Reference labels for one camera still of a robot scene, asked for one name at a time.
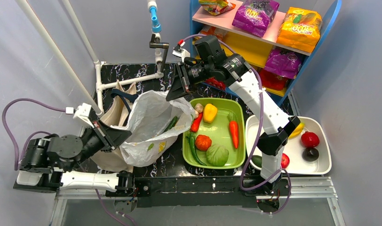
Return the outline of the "white plastic grocery bag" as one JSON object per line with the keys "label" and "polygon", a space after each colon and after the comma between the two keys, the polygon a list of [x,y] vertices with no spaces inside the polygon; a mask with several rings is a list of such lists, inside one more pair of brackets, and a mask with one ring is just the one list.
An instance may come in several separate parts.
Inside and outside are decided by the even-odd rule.
{"label": "white plastic grocery bag", "polygon": [[[115,129],[129,130],[132,135],[119,149],[125,162],[134,167],[153,164],[193,123],[195,110],[185,98],[166,100],[167,92],[150,90],[134,102],[127,125]],[[169,131],[164,129],[177,116]]]}

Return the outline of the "green cucumber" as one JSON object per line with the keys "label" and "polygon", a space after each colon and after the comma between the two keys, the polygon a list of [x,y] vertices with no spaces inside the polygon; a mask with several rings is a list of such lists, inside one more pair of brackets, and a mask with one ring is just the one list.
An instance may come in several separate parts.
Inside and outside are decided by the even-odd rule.
{"label": "green cucumber", "polygon": [[171,120],[171,122],[167,125],[167,127],[164,129],[163,133],[165,133],[165,132],[169,131],[170,129],[172,129],[176,125],[176,123],[178,122],[178,119],[179,118],[177,116],[175,116]]}

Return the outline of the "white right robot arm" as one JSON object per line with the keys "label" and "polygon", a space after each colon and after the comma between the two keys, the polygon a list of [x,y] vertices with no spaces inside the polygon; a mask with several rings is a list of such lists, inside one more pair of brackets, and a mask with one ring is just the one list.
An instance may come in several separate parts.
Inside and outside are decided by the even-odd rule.
{"label": "white right robot arm", "polygon": [[184,49],[185,42],[194,38],[190,35],[180,40],[173,48],[173,55],[181,58],[176,65],[173,79],[166,100],[172,101],[194,91],[194,86],[209,78],[224,82],[249,108],[259,116],[259,127],[254,147],[262,153],[260,177],[263,182],[254,187],[245,187],[244,178],[240,178],[240,188],[244,191],[256,189],[262,185],[274,186],[281,179],[283,169],[281,158],[288,138],[300,124],[297,116],[290,116],[272,100],[263,89],[260,75],[245,59],[234,50],[226,56],[224,49],[230,47],[214,35],[197,35],[194,42],[200,60],[190,65],[192,58]]}

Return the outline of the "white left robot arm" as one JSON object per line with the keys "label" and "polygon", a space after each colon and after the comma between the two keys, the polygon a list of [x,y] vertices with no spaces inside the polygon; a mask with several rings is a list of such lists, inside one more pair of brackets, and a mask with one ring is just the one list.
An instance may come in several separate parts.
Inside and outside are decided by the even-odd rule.
{"label": "white left robot arm", "polygon": [[135,189],[134,177],[129,173],[96,174],[78,169],[96,153],[115,150],[131,135],[131,131],[115,129],[96,120],[81,136],[52,134],[32,139],[13,188],[38,193],[82,188],[105,190],[109,196],[129,195]]}

